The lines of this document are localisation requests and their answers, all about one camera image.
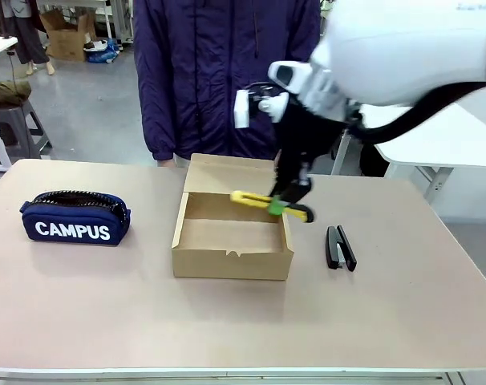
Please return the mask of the white desk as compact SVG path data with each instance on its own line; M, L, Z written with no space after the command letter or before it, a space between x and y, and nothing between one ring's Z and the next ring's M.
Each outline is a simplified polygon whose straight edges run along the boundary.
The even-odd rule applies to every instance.
M387 179L417 170L429 182L423 191L431 203L456 168L486 168L486 124L454 103L408 133L377 144L388 162Z

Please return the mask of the person in purple jacket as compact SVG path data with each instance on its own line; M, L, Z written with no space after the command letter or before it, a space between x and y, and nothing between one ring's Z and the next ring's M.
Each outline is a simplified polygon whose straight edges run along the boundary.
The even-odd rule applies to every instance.
M195 153L271 160L269 117L236 129L238 90L275 61L305 62L321 32L320 0L134 0L134 58L160 60L172 85L178 167Z

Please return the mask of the black stapler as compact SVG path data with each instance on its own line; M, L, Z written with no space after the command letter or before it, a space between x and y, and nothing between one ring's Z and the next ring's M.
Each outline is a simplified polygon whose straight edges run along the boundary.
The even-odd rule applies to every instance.
M325 252L326 264L329 269L337 270L346 267L350 272L355 271L357 259L341 225L327 228Z

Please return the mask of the brown cardboard box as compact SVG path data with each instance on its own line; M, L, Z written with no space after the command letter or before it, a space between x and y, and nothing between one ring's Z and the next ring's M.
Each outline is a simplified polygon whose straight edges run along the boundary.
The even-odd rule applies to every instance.
M265 195L274 163L192 155L172 240L177 278L285 281L294 256L285 215L231 201L234 191Z

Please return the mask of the person's right forearm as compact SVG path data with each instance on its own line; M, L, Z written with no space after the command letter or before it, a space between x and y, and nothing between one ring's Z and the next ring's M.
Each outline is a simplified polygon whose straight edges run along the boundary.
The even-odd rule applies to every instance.
M172 85L168 71L158 60L136 57L144 140L154 160L173 160Z

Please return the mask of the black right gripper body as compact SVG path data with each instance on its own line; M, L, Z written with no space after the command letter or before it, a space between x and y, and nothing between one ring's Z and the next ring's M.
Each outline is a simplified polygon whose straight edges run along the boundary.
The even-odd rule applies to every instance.
M303 159L313 163L333 147L346 124L312 114L302 105L289 103L281 120L275 124L280 148L278 163Z

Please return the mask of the blue plastic bag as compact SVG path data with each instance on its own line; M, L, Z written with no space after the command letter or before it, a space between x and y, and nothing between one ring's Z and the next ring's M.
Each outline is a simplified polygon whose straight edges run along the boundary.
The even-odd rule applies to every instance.
M83 46L89 63L112 63L122 49L113 38L90 41Z

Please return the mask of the open brown carton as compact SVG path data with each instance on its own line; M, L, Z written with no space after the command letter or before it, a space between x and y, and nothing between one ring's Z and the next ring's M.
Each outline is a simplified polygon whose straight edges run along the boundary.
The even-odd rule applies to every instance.
M55 59L76 62L86 61L83 47L97 39L95 33L95 13L88 11L80 15L76 24L67 22L59 10L40 14L50 45L47 54Z

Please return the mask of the navy Campus pencil case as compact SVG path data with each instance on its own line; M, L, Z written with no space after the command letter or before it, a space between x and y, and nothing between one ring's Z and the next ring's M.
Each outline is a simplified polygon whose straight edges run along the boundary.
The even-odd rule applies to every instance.
M32 241L117 246L131 223L121 198L80 190L41 193L24 202L20 213Z

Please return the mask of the yellow black utility knife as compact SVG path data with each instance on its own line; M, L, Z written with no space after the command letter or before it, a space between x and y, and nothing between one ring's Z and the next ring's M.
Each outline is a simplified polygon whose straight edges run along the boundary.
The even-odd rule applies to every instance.
M267 197L251 192L233 191L230 200L241 205L264 209L269 215L281 216L283 213L292 215L304 223L314 222L314 211L306 205L287 203L276 197Z

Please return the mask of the grey plastic stool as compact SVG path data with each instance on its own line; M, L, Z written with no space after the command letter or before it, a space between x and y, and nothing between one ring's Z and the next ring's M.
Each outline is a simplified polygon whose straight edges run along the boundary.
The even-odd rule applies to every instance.
M21 106L0 107L0 128L9 127L16 143L6 145L9 158L40 159L53 147L29 100Z

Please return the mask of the olive green bag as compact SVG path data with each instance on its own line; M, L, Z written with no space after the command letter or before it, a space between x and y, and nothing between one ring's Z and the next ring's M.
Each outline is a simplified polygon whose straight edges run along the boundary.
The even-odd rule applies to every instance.
M21 107L29 99L31 92L27 81L0 82L0 107Z

